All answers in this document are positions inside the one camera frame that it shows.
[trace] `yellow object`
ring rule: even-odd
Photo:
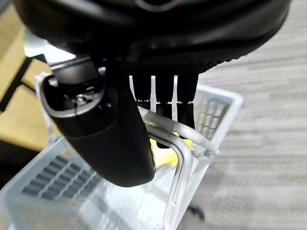
[[[193,142],[191,140],[184,139],[184,142],[187,144],[189,149],[192,149]],[[157,146],[157,142],[153,139],[150,139],[150,143],[153,149],[154,161],[156,168],[161,167],[162,165],[171,165],[176,166],[178,164],[178,157],[174,150],[172,149],[161,149]]]

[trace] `black mechanical part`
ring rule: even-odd
[[[89,55],[77,56],[72,60],[50,66],[61,84],[77,85],[100,77]]]
[[[91,81],[83,94],[79,87],[51,84],[56,78],[49,76],[42,82],[43,106],[101,176],[123,187],[147,183],[155,165],[146,127],[123,74],[110,67],[106,76],[114,77]]]
[[[198,74],[178,75],[177,101],[182,103],[192,102],[195,97]]]
[[[177,120],[195,128],[193,100],[196,93],[198,74],[179,75],[177,78]]]
[[[132,80],[137,105],[150,110],[150,97],[152,90],[151,76],[133,75]]]
[[[177,103],[177,120],[191,128],[195,128],[193,103]]]
[[[118,60],[129,75],[165,67],[180,75],[202,73],[264,44],[282,26],[291,1],[200,0],[161,13],[117,1],[14,2],[27,27],[56,47],[99,54],[97,62]]]
[[[173,119],[172,104],[174,92],[174,76],[165,77],[158,74],[155,77],[155,95],[157,99],[156,113],[169,119]],[[157,143],[161,149],[168,149],[167,146]]]

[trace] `black rubber strip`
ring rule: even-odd
[[[26,57],[23,64],[19,68],[15,78],[11,82],[10,86],[8,87],[4,97],[2,98],[0,102],[0,111],[4,112],[8,104],[10,103],[10,100],[12,96],[14,95],[16,88],[22,84],[21,79],[23,78],[25,72],[29,68],[31,64],[32,58]]]

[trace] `gray carpet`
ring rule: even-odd
[[[306,41],[307,0],[295,0],[272,40],[202,74],[245,102],[192,202],[201,229],[307,229]]]

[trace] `transparent plastic basket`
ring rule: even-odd
[[[242,102],[237,93],[199,85],[194,100],[196,130],[219,148]],[[152,116],[160,119],[144,109],[140,112],[144,120]],[[186,129],[165,118],[157,124],[159,122],[167,122],[172,131],[175,127]],[[195,137],[198,134],[189,128],[187,132],[196,133]],[[8,230],[175,229],[211,163],[212,158],[204,151],[196,144],[192,149],[189,183],[185,185],[178,208],[169,200],[173,178],[178,173],[175,168],[162,167],[150,183],[133,188],[118,187],[101,178],[65,138],[60,138],[1,190],[0,220],[3,219]]]

